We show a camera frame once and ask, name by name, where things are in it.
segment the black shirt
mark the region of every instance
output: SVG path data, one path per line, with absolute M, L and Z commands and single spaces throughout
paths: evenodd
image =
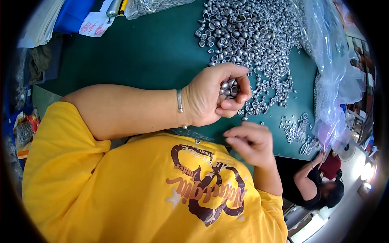
M 283 198 L 302 207 L 310 207 L 316 204 L 320 200 L 319 185 L 322 182 L 322 179 L 320 177 L 320 172 L 317 169 L 317 167 L 311 170 L 307 176 L 310 180 L 312 180 L 315 183 L 317 187 L 317 194 L 313 199 L 309 201 L 305 201 L 300 191 L 298 190 L 296 184 L 294 183 L 293 176 L 301 167 L 303 167 L 306 163 L 310 163 L 310 162 L 305 160 L 290 159 L 285 157 L 276 157 L 275 160 L 277 162 L 277 169 L 281 178 Z

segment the woman in black shirt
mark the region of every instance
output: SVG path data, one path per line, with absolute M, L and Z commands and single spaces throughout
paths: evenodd
M 282 197 L 309 210 L 324 206 L 334 207 L 344 194 L 340 176 L 336 181 L 323 181 L 319 168 L 325 153 L 320 152 L 313 161 L 276 157 L 283 193 Z

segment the hair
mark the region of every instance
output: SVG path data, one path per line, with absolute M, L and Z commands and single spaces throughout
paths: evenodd
M 342 170 L 339 169 L 336 173 L 336 180 L 334 181 L 336 183 L 336 187 L 332 189 L 327 197 L 320 197 L 320 200 L 315 203 L 312 206 L 306 207 L 308 210 L 319 210 L 323 207 L 333 208 L 335 207 L 340 200 L 342 199 L 344 195 L 344 185 L 343 182 L 341 182 L 342 178 Z

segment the star print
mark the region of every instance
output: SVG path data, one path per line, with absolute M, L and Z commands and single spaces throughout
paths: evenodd
M 181 195 L 178 194 L 178 193 L 174 190 L 174 188 L 172 188 L 172 191 L 173 191 L 173 197 L 172 197 L 172 198 L 165 199 L 165 201 L 172 202 L 172 203 L 173 203 L 173 209 L 174 209 L 175 206 L 177 206 L 177 204 L 180 203 Z
M 212 209 L 212 216 L 210 217 L 209 220 L 207 220 L 207 222 L 211 222 L 212 223 L 212 221 L 216 220 L 215 219 L 215 214 L 216 214 L 216 210 Z
M 207 177 L 207 176 L 212 177 L 212 176 L 214 176 L 214 175 L 215 175 L 215 172 L 214 172 L 214 171 L 211 171 L 211 172 L 209 172 L 205 177 Z

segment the yellow pen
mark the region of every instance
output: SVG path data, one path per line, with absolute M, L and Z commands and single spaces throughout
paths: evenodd
M 122 6 L 120 7 L 119 15 L 124 15 L 128 0 L 123 0 Z

